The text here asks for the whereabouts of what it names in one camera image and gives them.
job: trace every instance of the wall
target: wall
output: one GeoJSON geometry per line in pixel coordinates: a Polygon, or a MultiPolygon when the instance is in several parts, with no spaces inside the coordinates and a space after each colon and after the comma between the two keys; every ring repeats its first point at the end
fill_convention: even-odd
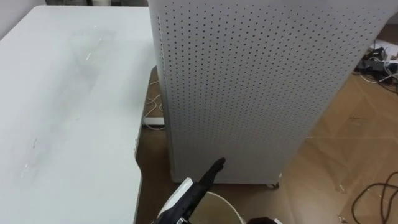
{"type": "Polygon", "coordinates": [[[45,0],[0,0],[0,39],[2,39],[33,7],[45,0]]]}
{"type": "Polygon", "coordinates": [[[390,24],[398,24],[398,13],[393,15],[391,19],[388,21],[390,24]]]}

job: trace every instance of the wooden floor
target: wooden floor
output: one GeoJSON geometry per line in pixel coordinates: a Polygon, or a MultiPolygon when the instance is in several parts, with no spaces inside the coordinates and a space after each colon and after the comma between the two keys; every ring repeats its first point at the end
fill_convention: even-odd
{"type": "MultiPolygon", "coordinates": [[[[157,94],[155,85],[150,97],[157,94]]],[[[351,205],[356,196],[398,171],[397,140],[398,95],[352,75],[285,168],[279,190],[216,185],[212,191],[230,201],[245,220],[268,216],[283,224],[355,223],[351,205]]],[[[163,131],[142,131],[137,161],[142,171],[137,223],[151,223],[178,186],[170,180],[163,131]]],[[[398,177],[391,183],[398,184],[398,177]]],[[[355,211],[360,223],[382,223],[380,194],[381,187],[375,187],[359,201],[355,211]]],[[[397,201],[389,223],[398,223],[397,201]]]]}

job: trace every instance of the table surface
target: table surface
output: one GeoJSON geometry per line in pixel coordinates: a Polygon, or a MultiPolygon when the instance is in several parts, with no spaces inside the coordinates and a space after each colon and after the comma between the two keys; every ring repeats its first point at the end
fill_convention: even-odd
{"type": "Polygon", "coordinates": [[[39,6],[0,41],[0,223],[133,223],[144,7],[39,6]]]}

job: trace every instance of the caster wheel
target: caster wheel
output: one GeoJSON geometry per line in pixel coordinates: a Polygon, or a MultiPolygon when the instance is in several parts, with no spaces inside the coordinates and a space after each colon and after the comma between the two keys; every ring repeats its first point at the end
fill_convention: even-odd
{"type": "Polygon", "coordinates": [[[267,187],[272,189],[272,190],[277,190],[279,189],[279,183],[276,184],[267,184],[267,187]]]}

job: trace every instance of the perforated panel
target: perforated panel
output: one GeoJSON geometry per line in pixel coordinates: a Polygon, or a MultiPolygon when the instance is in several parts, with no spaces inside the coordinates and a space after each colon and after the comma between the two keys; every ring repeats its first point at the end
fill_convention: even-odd
{"type": "Polygon", "coordinates": [[[396,1],[150,0],[175,181],[277,182],[396,1]]]}

